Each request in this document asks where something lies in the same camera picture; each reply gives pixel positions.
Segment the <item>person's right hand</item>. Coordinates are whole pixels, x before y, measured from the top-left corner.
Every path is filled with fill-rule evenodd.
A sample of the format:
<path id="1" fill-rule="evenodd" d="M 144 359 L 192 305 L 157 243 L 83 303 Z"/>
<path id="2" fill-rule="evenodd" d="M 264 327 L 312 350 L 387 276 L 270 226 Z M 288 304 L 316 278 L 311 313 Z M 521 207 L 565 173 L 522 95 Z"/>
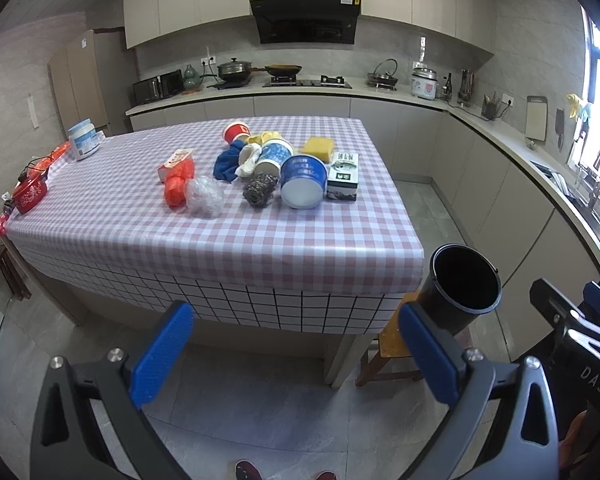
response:
<path id="1" fill-rule="evenodd" d="M 582 424 L 586 417 L 586 411 L 577 414 L 571 422 L 564 440 L 561 440 L 558 448 L 559 469 L 566 469 L 572 462 L 572 449 L 577 441 Z"/>

